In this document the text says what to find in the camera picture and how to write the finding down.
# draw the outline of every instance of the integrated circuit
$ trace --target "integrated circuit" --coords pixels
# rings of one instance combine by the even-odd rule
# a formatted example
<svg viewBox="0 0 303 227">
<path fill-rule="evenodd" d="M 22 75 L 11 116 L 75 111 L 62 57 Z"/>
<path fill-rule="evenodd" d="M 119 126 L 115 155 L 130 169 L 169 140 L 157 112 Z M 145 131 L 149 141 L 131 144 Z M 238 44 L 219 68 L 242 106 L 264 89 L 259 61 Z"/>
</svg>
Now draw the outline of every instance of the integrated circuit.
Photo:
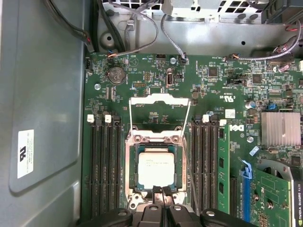
<svg viewBox="0 0 303 227">
<path fill-rule="evenodd" d="M 217 77 L 218 76 L 218 68 L 217 67 L 209 67 L 208 68 L 208 76 L 209 77 Z"/>
<path fill-rule="evenodd" d="M 252 83 L 253 84 L 261 84 L 262 82 L 262 75 L 261 74 L 253 74 L 252 75 Z"/>
</svg>

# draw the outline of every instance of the metal bracket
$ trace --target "metal bracket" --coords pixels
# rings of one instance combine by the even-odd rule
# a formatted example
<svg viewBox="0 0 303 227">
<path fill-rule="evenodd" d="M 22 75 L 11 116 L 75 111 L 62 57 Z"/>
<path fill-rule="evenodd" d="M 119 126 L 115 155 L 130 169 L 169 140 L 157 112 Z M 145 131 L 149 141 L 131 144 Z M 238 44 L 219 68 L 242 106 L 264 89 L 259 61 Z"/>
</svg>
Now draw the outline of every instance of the metal bracket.
<svg viewBox="0 0 303 227">
<path fill-rule="evenodd" d="M 190 104 L 191 101 L 189 100 L 189 98 L 174 98 L 172 95 L 170 94 L 163 94 L 163 93 L 155 93 L 155 94 L 151 94 L 148 95 L 147 97 L 131 97 L 129 99 L 129 114 L 130 114 L 130 124 L 131 124 L 131 137 L 133 136 L 133 118 L 132 118 L 132 105 L 137 105 L 137 104 L 154 104 L 155 102 L 158 101 L 163 101 L 165 104 L 167 105 L 183 105 L 183 106 L 187 106 L 187 113 L 185 116 L 185 121 L 184 121 L 184 126 L 183 129 L 181 131 L 181 137 L 184 135 L 184 130 L 185 130 L 185 126 L 187 123 L 187 118 L 188 118 L 188 114 L 189 114 L 189 109 L 190 109 Z"/>
</svg>

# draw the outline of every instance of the ram slot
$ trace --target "ram slot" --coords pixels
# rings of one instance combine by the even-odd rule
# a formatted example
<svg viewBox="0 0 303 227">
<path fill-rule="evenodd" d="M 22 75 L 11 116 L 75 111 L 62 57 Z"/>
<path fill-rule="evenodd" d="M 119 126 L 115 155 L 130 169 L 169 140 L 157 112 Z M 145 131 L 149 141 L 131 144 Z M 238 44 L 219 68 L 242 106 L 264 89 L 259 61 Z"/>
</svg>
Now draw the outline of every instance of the ram slot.
<svg viewBox="0 0 303 227">
<path fill-rule="evenodd" d="M 230 184 L 230 215 L 237 217 L 237 178 L 231 178 Z"/>
<path fill-rule="evenodd" d="M 116 145 L 114 144 L 115 139 L 113 138 L 114 136 L 114 129 L 113 126 L 108 126 L 108 139 L 107 139 L 107 153 L 108 153 L 108 172 L 107 172 L 107 185 L 108 185 L 108 191 L 107 191 L 107 196 L 108 196 L 108 211 L 112 210 L 115 208 L 115 189 L 116 189 L 116 162 L 115 162 L 115 147 Z"/>
<path fill-rule="evenodd" d="M 100 134 L 101 134 L 101 128 L 99 126 L 91 127 L 91 171 L 90 171 L 91 219 L 99 215 Z"/>
<path fill-rule="evenodd" d="M 121 183 L 121 121 L 115 122 L 116 134 L 116 204 L 115 208 L 119 207 L 120 192 L 123 192 L 123 184 Z"/>
<path fill-rule="evenodd" d="M 201 141 L 203 144 L 202 163 L 203 163 L 203 186 L 202 186 L 202 209 L 210 208 L 210 151 L 211 151 L 211 128 L 209 126 L 202 126 L 203 134 L 201 134 Z"/>
<path fill-rule="evenodd" d="M 192 123 L 192 142 L 191 142 L 191 151 L 192 151 L 192 171 L 194 175 L 194 184 L 196 186 L 196 195 L 197 195 L 197 203 L 199 210 L 202 209 L 202 137 L 201 137 L 201 126 L 195 125 Z M 191 201 L 192 207 L 196 209 L 196 205 L 192 199 Z"/>
<path fill-rule="evenodd" d="M 211 189 L 210 189 L 210 201 L 212 209 L 217 208 L 217 185 L 218 185 L 218 137 L 219 137 L 219 127 L 216 125 L 212 125 L 211 127 L 211 153 L 210 153 L 210 173 L 211 173 Z"/>
<path fill-rule="evenodd" d="M 101 195 L 100 195 L 100 209 L 101 214 L 108 212 L 108 129 L 107 125 L 102 125 L 102 140 L 101 140 Z"/>
</svg>

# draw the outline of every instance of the chip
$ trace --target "chip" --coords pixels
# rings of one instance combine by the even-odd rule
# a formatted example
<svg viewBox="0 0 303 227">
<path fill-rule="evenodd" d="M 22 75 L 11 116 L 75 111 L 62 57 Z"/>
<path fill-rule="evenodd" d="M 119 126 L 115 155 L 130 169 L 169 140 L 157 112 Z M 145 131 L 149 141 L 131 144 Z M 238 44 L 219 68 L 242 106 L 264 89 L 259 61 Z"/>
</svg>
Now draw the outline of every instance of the chip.
<svg viewBox="0 0 303 227">
<path fill-rule="evenodd" d="M 301 158 L 298 156 L 292 156 L 292 165 L 300 166 L 301 165 Z"/>
<path fill-rule="evenodd" d="M 219 191 L 220 191 L 221 193 L 224 192 L 224 184 L 222 184 L 221 182 L 219 183 Z"/>
<path fill-rule="evenodd" d="M 199 93 L 198 92 L 193 92 L 193 98 L 199 98 Z"/>
<path fill-rule="evenodd" d="M 218 69 L 217 69 L 217 67 L 209 67 L 209 69 L 208 69 L 208 76 L 209 77 L 217 77 L 218 76 Z"/>
<path fill-rule="evenodd" d="M 224 138 L 224 129 L 219 130 L 219 137 Z"/>
<path fill-rule="evenodd" d="M 219 159 L 219 167 L 224 168 L 224 159 L 223 158 Z"/>
<path fill-rule="evenodd" d="M 303 79 L 299 79 L 299 87 L 303 87 Z"/>
<path fill-rule="evenodd" d="M 252 83 L 253 84 L 260 84 L 261 80 L 262 80 L 261 74 L 252 75 Z"/>
</svg>

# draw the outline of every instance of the pcie slot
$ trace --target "pcie slot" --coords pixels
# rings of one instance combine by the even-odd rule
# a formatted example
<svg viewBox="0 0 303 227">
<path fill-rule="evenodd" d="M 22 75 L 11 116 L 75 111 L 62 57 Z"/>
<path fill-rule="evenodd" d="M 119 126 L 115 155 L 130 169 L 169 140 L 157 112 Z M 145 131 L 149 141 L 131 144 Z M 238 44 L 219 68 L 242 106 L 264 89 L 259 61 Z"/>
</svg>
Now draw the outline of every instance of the pcie slot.
<svg viewBox="0 0 303 227">
<path fill-rule="evenodd" d="M 230 183 L 230 215 L 237 217 L 237 178 L 232 177 Z"/>
<path fill-rule="evenodd" d="M 210 176 L 210 152 L 211 152 L 211 127 L 202 126 L 203 127 L 203 135 L 202 135 L 202 159 L 203 159 L 203 186 L 202 186 L 202 194 L 203 194 L 203 203 L 202 209 L 211 208 L 210 201 L 210 189 L 211 189 L 211 176 Z"/>
<path fill-rule="evenodd" d="M 243 220 L 250 222 L 250 179 L 243 178 Z"/>
<path fill-rule="evenodd" d="M 210 126 L 211 127 L 211 153 L 210 153 L 210 172 L 211 172 L 211 189 L 210 189 L 210 203 L 212 209 L 217 208 L 217 185 L 218 185 L 218 136 L 219 136 L 219 129 L 217 126 Z"/>
<path fill-rule="evenodd" d="M 90 216 L 94 218 L 99 215 L 99 148 L 100 148 L 100 127 L 91 127 L 91 171 L 90 171 L 90 197 L 91 211 Z"/>
</svg>

